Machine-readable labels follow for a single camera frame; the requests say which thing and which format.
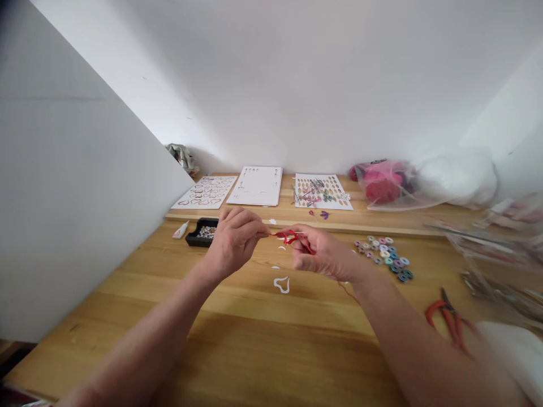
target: right hand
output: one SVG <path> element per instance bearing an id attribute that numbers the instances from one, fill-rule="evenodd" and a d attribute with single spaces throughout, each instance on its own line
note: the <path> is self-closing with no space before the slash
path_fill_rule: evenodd
<path id="1" fill-rule="evenodd" d="M 296 240 L 292 246 L 292 254 L 293 266 L 297 270 L 312 271 L 333 280 L 355 284 L 361 282 L 366 273 L 375 269 L 373 265 L 364 262 L 358 253 L 353 253 L 344 243 L 325 231 L 305 224 L 296 224 L 283 232 L 288 230 L 303 232 L 311 249 L 316 252 L 315 255 L 309 254 L 302 243 Z"/>

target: plastic bag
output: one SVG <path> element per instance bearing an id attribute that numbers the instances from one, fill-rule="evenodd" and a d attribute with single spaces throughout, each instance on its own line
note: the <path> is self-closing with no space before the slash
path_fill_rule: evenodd
<path id="1" fill-rule="evenodd" d="M 403 211 L 448 202 L 478 209 L 496 191 L 494 165 L 481 151 L 461 150 L 412 163 L 380 160 L 353 166 L 368 209 Z"/>

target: bead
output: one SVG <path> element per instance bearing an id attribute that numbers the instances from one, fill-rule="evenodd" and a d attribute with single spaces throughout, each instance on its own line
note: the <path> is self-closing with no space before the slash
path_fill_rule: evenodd
<path id="1" fill-rule="evenodd" d="M 411 270 L 402 270 L 402 274 L 405 275 L 407 278 L 409 278 L 409 280 L 412 280 L 413 279 L 413 273 L 411 272 Z"/>

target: left hand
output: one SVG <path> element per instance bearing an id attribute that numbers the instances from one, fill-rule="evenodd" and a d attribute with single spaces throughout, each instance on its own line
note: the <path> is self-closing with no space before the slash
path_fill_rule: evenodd
<path id="1" fill-rule="evenodd" d="M 260 216 L 250 210 L 223 210 L 213 243 L 202 261 L 204 278 L 218 284 L 238 271 L 249 261 L 258 241 L 270 233 Z"/>

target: pliers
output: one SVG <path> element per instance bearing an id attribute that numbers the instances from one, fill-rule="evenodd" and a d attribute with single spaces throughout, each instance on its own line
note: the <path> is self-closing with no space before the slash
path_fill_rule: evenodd
<path id="1" fill-rule="evenodd" d="M 426 310 L 426 320 L 434 328 L 436 326 L 434 325 L 434 322 L 432 320 L 432 315 L 434 314 L 434 312 L 436 312 L 436 310 L 441 311 L 441 315 L 443 315 L 443 318 L 447 323 L 447 327 L 449 328 L 449 332 L 451 333 L 451 337 L 453 340 L 453 347 L 459 348 L 462 352 L 464 352 L 465 355 L 475 360 L 474 356 L 469 352 L 466 344 L 464 343 L 464 335 L 462 334 L 462 323 L 465 323 L 466 326 L 470 330 L 472 330 L 473 333 L 476 334 L 478 337 L 480 337 L 479 330 L 470 321 L 462 318 L 458 311 L 454 309 L 451 302 L 449 301 L 449 298 L 447 297 L 447 293 L 445 292 L 444 288 L 441 288 L 441 299 L 434 302 Z"/>

